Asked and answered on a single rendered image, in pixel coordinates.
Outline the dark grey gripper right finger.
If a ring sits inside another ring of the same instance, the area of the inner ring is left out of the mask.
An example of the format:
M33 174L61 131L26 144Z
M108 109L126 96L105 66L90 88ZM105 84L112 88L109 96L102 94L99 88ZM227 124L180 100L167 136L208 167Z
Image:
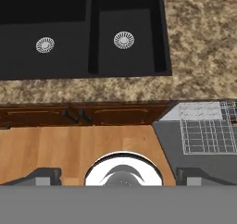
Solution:
M177 168L176 184L183 186L236 186L236 183L212 177L200 168Z

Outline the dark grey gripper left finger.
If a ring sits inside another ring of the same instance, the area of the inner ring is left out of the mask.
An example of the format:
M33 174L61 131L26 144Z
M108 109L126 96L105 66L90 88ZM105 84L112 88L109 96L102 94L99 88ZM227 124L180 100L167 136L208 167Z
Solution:
M60 186L61 168L37 168L25 177L2 183L2 186Z

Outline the brown wooden cupboard door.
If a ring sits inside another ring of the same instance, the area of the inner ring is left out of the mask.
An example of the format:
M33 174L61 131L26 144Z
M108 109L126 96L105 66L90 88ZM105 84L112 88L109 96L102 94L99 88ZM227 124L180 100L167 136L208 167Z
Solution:
M75 118L78 116L66 107L0 107L0 128L75 125L61 115L63 109Z
M169 107L170 104L87 107L85 116L96 126L149 125Z

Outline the grey dishwasher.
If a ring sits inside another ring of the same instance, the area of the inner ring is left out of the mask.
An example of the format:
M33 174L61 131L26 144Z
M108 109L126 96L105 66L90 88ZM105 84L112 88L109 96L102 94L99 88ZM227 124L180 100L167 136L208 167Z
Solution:
M236 101L204 101L178 103L158 120L237 120Z

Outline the white and black round object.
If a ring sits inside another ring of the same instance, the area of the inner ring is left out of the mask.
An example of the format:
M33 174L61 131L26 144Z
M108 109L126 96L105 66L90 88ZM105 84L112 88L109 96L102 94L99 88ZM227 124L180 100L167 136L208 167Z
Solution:
M162 186L161 172L148 157L117 151L99 157L84 175L85 186Z

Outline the black double sink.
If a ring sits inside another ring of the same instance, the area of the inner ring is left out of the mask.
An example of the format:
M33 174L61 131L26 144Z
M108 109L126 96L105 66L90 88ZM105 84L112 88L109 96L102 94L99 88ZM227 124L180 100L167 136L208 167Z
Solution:
M169 76L164 0L0 0L0 80Z

